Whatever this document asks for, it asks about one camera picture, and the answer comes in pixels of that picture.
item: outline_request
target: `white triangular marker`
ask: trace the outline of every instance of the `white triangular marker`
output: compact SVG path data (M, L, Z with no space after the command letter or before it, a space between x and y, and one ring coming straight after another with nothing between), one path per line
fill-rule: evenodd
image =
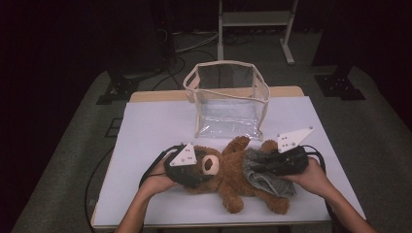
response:
M170 162L170 166L184 166L196 164L196 155L192 144L187 144L182 151Z
M313 127L299 129L289 133L278 134L278 152L283 153L292 150L313 131Z

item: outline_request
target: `gray floor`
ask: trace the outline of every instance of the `gray floor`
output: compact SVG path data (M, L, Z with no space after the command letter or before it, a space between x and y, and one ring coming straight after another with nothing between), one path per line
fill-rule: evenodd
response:
M248 36L243 46L226 46L225 59L254 63L269 85L298 85L310 96L331 144L351 182L370 223L380 232L412 230L412 133L379 93L374 81L354 68L349 78L366 100L341 101L324 97L314 79L329 74L334 67L311 67L321 34L292 33L290 46L295 64L286 63L278 39L280 35ZM194 45L204 37L176 36L177 46ZM215 57L216 45L197 50ZM182 82L196 63L211 61L204 52L179 55L186 62L176 80ZM183 67L178 60L171 73ZM161 74L141 82L139 90L151 90L167 77ZM79 106L43 177L22 212L14 232L90 232L84 200L93 169L116 138L105 137L114 118L122 117L125 101L96 105L109 85L107 73L96 77ZM173 80L156 90L176 89ZM91 215L104 179L110 156L106 157L91 180L86 197ZM218 232L217 229L168 229L165 232ZM225 228L228 232L277 232L273 227ZM292 232L330 232L329 224L297 225Z

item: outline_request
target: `teddy bear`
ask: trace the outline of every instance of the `teddy bear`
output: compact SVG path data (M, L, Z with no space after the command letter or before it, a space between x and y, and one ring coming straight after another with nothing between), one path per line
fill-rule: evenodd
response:
M222 153L212 148L195 146L194 149L201 151L202 155L197 159L198 162L193 170L200 175L213 176L198 187L186 187L186 190L192 194L217 191L223 199L223 206L231 214L243 210L242 196L256 196L265 202L270 211L284 215L290 204L288 197L275 195L258 188L245 177L244 161L249 143L250 139L247 137L236 137ZM270 152L276 149L277 143L267 140L261 145L259 151Z

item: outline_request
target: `metal stand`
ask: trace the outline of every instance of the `metal stand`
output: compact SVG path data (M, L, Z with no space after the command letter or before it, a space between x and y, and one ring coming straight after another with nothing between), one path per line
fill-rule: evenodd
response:
M289 49L289 37L292 31L294 16L296 13L298 0L293 0L290 11L278 12L223 12L223 0L219 1L219 41L218 41L218 60L224 60L223 51L223 28L227 26L274 26L286 25L285 37L280 39L282 50L288 61L293 65L294 60Z

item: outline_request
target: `white shelf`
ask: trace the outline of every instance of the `white shelf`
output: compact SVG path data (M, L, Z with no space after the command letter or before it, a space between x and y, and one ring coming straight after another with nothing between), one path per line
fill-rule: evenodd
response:
M290 11L223 13L223 26L288 25Z

